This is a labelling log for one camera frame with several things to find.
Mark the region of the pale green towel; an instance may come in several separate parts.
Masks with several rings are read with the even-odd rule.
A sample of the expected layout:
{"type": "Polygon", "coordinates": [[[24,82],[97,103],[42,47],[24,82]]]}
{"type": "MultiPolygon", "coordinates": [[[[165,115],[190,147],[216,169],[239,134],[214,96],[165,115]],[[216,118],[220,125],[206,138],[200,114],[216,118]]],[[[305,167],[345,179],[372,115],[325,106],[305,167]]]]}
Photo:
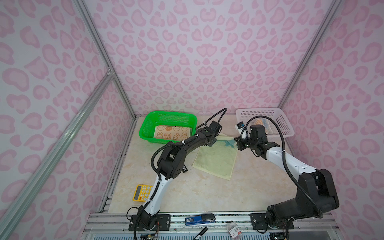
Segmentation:
{"type": "Polygon", "coordinates": [[[192,167],[229,181],[232,177],[237,153],[238,148],[234,138],[219,135],[212,147],[199,148],[192,167]]]}

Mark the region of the white blue lettered towel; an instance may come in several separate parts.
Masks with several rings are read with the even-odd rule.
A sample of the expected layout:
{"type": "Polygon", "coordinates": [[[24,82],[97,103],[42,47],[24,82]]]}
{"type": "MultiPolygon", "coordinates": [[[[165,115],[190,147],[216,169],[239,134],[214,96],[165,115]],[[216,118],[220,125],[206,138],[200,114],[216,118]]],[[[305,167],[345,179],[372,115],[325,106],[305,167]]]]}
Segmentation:
{"type": "Polygon", "coordinates": [[[270,121],[268,119],[257,118],[254,121],[254,125],[262,125],[265,128],[265,132],[266,132],[267,135],[272,135],[273,134],[273,130],[272,130],[271,126],[270,126],[270,121]]]}

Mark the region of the cream orange patterned towel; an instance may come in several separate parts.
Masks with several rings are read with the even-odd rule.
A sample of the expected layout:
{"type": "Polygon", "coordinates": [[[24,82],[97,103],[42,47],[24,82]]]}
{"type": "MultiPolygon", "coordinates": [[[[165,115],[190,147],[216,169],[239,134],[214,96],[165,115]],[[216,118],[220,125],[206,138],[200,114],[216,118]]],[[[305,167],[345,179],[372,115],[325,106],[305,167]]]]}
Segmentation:
{"type": "Polygon", "coordinates": [[[170,141],[183,141],[191,136],[192,129],[178,126],[156,126],[154,138],[170,141]]]}

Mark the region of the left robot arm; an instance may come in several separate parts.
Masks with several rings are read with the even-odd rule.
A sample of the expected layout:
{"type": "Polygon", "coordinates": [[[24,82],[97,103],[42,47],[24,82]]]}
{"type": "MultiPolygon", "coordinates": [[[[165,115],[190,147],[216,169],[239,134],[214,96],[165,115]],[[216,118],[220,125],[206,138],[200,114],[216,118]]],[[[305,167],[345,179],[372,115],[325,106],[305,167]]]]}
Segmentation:
{"type": "Polygon", "coordinates": [[[168,142],[155,151],[151,158],[151,167],[157,175],[155,185],[145,203],[138,208],[136,218],[130,220],[133,232],[136,232],[138,227],[152,230],[157,225],[157,215],[164,196],[171,182],[184,171],[187,155],[199,147],[212,147],[221,129],[221,125],[204,127],[186,140],[168,142]]]}

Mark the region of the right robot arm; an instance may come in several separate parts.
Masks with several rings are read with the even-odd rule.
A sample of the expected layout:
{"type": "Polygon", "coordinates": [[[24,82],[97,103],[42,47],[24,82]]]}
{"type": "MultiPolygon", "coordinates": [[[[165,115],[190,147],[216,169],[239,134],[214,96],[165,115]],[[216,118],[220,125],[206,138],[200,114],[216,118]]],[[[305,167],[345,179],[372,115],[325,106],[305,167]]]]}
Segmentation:
{"type": "Polygon", "coordinates": [[[325,213],[339,208],[333,176],[328,170],[316,169],[301,162],[275,142],[259,142],[251,138],[244,140],[241,137],[235,138],[235,142],[239,151],[250,149],[257,157],[284,170],[297,187],[293,199],[268,207],[265,219],[270,228],[283,224],[288,226],[293,220],[321,219],[325,213]]]}

